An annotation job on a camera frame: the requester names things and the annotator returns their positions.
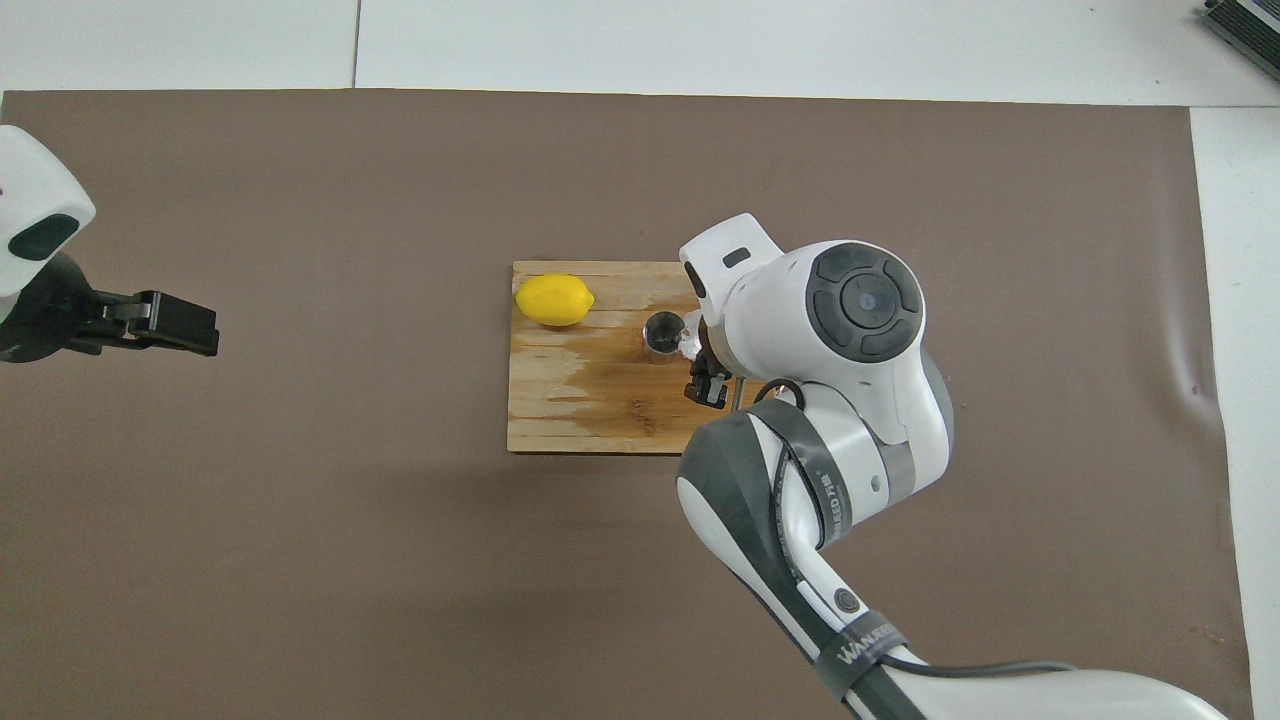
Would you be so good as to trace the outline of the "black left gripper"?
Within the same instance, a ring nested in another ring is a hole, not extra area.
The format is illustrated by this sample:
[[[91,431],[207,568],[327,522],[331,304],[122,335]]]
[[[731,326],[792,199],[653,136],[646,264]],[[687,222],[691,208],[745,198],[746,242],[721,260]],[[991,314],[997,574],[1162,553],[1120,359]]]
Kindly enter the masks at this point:
[[[97,345],[78,337],[91,324]],[[140,341],[215,357],[220,341],[218,315],[210,307],[155,290],[137,295],[97,292],[79,265],[58,252],[19,292],[0,322],[0,363],[35,363],[64,348],[99,356],[100,346],[140,347]]]

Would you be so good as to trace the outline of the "steel double jigger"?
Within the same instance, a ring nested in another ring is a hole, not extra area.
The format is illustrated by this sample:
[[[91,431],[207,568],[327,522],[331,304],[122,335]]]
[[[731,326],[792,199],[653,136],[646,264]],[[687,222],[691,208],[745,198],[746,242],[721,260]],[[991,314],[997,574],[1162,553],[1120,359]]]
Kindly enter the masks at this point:
[[[652,314],[641,329],[645,361],[650,365],[668,365],[684,359],[681,343],[686,328],[684,316],[677,313],[663,310]]]

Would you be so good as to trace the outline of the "wooden cutting board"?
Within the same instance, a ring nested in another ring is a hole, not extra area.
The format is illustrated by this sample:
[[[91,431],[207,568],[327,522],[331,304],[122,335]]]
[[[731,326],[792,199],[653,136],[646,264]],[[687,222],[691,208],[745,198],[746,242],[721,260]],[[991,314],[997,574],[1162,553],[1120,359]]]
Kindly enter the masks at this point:
[[[728,414],[685,397],[689,360],[657,364],[643,350],[653,314],[698,309],[678,263],[517,260],[512,287],[554,273],[581,278],[595,302],[567,328],[511,313],[508,451],[681,455],[696,428]]]

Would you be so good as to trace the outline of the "yellow lemon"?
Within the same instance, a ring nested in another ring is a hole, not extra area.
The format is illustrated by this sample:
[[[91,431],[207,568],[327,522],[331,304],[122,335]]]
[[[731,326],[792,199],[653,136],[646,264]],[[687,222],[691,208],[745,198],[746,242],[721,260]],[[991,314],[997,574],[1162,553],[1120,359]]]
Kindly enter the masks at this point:
[[[571,274],[535,275],[515,291],[516,307],[531,322],[548,327],[575,325],[594,304],[595,295],[588,284]]]

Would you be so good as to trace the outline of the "brown paper table mat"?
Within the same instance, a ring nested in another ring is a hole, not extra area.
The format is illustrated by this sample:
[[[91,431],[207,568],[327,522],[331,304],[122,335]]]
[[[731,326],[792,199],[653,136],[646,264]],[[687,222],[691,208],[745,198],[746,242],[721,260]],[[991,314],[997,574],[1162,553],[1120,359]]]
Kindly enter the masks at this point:
[[[829,552],[940,664],[1253,720],[1187,111],[777,97],[6,92],[92,284],[216,357],[0,364],[0,720],[849,720],[673,457],[506,447],[511,266],[741,211],[892,249],[945,478]]]

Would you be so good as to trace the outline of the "grey black electronic box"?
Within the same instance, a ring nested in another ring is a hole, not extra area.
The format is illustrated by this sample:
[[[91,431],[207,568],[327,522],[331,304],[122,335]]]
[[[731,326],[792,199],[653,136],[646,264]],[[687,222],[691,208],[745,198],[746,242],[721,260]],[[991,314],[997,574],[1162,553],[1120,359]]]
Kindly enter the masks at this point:
[[[1204,27],[1280,83],[1280,0],[1201,0]]]

